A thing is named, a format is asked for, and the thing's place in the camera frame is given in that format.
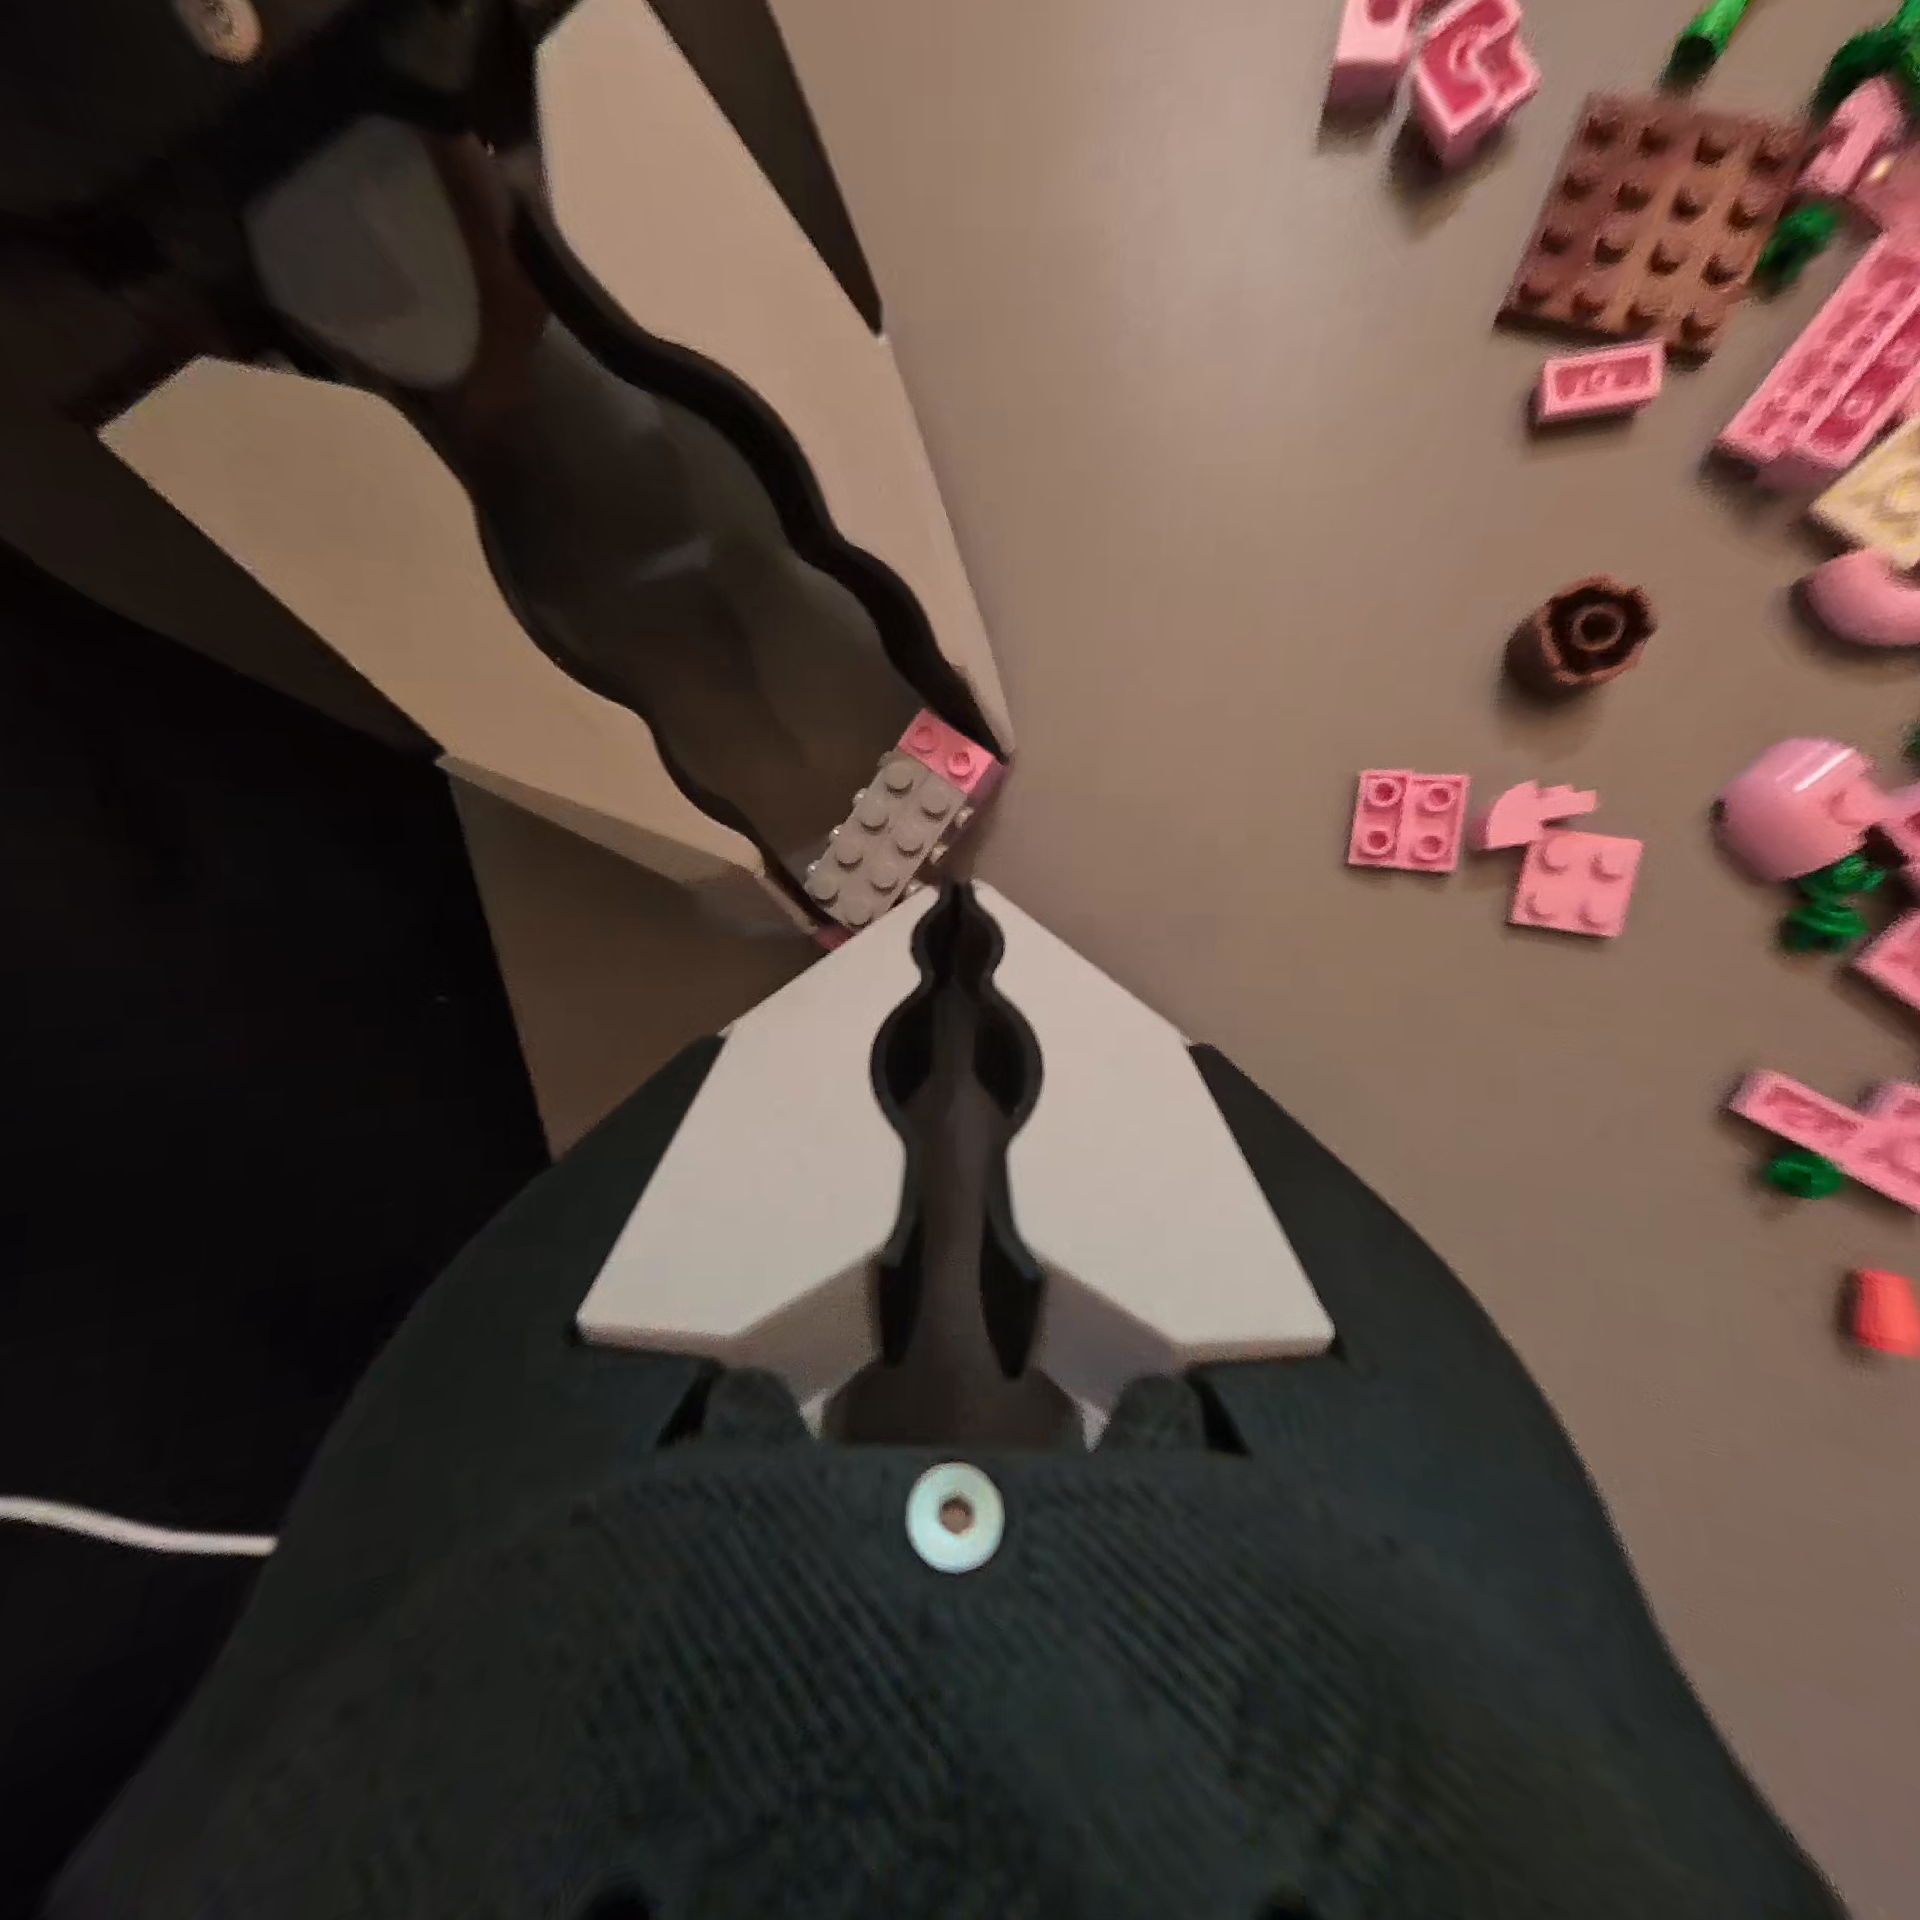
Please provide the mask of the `pink and grey brick assembly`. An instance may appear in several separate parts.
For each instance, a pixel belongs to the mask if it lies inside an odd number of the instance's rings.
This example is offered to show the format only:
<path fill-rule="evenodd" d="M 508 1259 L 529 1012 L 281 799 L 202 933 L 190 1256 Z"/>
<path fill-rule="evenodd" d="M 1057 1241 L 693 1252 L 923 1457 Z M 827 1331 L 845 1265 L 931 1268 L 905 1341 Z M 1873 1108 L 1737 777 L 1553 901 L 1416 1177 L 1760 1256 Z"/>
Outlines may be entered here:
<path fill-rule="evenodd" d="M 894 749 L 914 755 L 928 769 L 932 769 L 934 773 L 945 775 L 956 787 L 961 787 L 971 799 L 971 808 L 974 808 L 971 821 L 993 801 L 993 793 L 1000 787 L 1002 775 L 1003 775 L 1003 764 L 993 749 L 974 743 L 970 736 L 958 735 L 953 728 L 949 728 L 932 711 L 922 711 L 905 728 L 905 731 L 900 735 Z M 968 828 L 963 828 L 961 834 L 956 834 L 952 839 L 945 857 L 934 866 L 923 872 L 922 885 L 925 885 L 928 877 L 942 866 L 942 863 L 953 851 L 956 841 L 970 828 L 971 828 L 971 823 Z M 849 935 L 842 928 L 835 928 L 822 915 L 817 913 L 817 916 L 820 921 L 820 928 L 817 933 L 817 943 L 822 949 L 835 949 L 835 947 L 856 937 L 856 933 Z"/>

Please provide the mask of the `brown round toy brick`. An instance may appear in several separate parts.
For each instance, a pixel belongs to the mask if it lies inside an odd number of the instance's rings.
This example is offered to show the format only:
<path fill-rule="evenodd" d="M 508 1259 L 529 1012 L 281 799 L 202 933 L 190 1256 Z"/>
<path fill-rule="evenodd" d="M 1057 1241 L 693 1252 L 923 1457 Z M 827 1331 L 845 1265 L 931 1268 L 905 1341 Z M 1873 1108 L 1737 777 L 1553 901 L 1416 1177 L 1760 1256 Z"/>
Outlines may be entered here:
<path fill-rule="evenodd" d="M 1657 634 L 1649 594 L 1613 576 L 1565 584 L 1530 611 L 1505 647 L 1505 672 L 1540 700 L 1619 681 Z"/>

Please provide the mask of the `grey studded toy brick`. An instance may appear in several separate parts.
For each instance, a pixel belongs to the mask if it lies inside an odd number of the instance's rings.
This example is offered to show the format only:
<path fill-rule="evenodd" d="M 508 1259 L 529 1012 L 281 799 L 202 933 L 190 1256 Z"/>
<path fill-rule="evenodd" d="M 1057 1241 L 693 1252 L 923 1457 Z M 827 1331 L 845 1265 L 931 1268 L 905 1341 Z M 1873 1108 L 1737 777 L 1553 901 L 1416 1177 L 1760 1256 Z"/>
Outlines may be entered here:
<path fill-rule="evenodd" d="M 806 866 L 806 901 L 849 935 L 869 928 L 916 891 L 971 813 L 952 780 L 910 753 L 886 753 Z"/>

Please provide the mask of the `brown studded plate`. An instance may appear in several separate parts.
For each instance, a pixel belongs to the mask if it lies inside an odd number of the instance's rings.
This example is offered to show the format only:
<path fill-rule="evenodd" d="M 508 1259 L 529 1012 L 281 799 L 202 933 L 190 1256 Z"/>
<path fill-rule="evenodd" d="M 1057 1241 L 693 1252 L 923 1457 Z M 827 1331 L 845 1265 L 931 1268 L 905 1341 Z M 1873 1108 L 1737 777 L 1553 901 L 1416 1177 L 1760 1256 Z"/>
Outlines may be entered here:
<path fill-rule="evenodd" d="M 1592 93 L 1496 323 L 1713 360 L 1813 141 L 1804 116 Z"/>

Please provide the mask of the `pile of pink toy bricks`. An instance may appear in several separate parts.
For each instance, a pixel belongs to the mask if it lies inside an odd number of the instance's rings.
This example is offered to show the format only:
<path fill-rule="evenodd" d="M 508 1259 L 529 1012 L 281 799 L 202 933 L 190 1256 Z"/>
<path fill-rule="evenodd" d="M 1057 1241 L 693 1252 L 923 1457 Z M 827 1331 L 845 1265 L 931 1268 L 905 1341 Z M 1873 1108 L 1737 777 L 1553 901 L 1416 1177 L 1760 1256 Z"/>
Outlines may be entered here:
<path fill-rule="evenodd" d="M 1382 51 L 1401 55 L 1416 121 L 1446 161 L 1468 159 L 1540 81 L 1520 5 L 1352 5 L 1345 29 L 1358 27 L 1380 29 Z M 1572 421 L 1602 405 L 1635 411 L 1657 397 L 1664 365 L 1657 340 L 1560 355 L 1538 378 L 1533 418 Z M 1643 843 L 1579 828 L 1593 810 L 1596 795 L 1582 788 L 1514 784 L 1474 811 L 1465 775 L 1364 770 L 1346 860 L 1356 869 L 1442 876 L 1457 872 L 1464 848 L 1518 848 L 1512 927 L 1612 943 L 1626 933 Z M 1916 1212 L 1916 1088 L 1888 1084 L 1851 1108 L 1778 1072 L 1753 1072 L 1733 1111 L 1785 1140 L 1769 1171 L 1785 1192 L 1820 1195 L 1854 1185 Z"/>

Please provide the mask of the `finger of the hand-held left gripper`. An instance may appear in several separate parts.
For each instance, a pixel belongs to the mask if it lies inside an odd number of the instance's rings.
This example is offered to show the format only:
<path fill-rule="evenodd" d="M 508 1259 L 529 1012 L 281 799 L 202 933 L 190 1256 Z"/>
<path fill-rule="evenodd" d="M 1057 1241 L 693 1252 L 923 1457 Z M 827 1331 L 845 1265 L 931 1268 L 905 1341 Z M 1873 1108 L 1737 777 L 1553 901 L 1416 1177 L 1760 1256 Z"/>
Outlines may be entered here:
<path fill-rule="evenodd" d="M 573 5 L 534 55 L 544 237 L 598 344 L 717 425 L 790 544 L 952 728 L 1013 719 L 891 346 L 653 5 Z"/>
<path fill-rule="evenodd" d="M 467 492 L 384 397 L 202 356 L 99 437 L 412 719 L 449 777 L 741 928 L 813 933 L 754 841 L 677 787 L 651 729 L 521 627 Z"/>

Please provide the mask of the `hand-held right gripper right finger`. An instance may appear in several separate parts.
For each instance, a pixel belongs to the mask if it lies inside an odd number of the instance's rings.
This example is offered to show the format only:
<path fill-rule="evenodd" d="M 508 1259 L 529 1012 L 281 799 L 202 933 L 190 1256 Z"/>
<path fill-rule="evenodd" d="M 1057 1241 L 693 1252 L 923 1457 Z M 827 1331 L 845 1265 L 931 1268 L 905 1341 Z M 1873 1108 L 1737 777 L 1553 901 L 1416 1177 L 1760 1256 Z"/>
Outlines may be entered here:
<path fill-rule="evenodd" d="M 1094 1449 L 1141 1378 L 1332 1348 L 1180 1026 L 986 883 L 956 891 L 956 981 L 1003 1124 L 980 1309 L 1008 1378 L 1050 1381 Z"/>

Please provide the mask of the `cream square toy plate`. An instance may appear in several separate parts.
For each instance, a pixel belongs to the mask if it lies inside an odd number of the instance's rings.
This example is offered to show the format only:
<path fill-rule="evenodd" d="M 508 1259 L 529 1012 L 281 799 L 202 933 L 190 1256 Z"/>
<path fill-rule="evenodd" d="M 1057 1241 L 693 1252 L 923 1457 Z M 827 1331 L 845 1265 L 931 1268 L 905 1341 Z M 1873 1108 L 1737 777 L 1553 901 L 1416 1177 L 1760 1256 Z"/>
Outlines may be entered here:
<path fill-rule="evenodd" d="M 1918 413 L 1901 421 L 1809 508 L 1832 538 L 1918 570 Z"/>

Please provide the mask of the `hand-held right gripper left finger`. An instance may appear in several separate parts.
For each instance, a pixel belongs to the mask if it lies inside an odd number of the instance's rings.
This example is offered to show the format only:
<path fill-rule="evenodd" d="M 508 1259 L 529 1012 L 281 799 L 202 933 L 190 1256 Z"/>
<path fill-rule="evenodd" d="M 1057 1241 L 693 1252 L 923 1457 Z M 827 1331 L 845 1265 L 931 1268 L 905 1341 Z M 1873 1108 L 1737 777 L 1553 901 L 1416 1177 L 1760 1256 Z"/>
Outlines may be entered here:
<path fill-rule="evenodd" d="M 907 1146 L 876 1049 L 940 981 L 923 890 L 733 1019 L 573 1327 L 777 1377 L 803 1412 L 880 1357 L 876 1290 L 907 1205 Z"/>

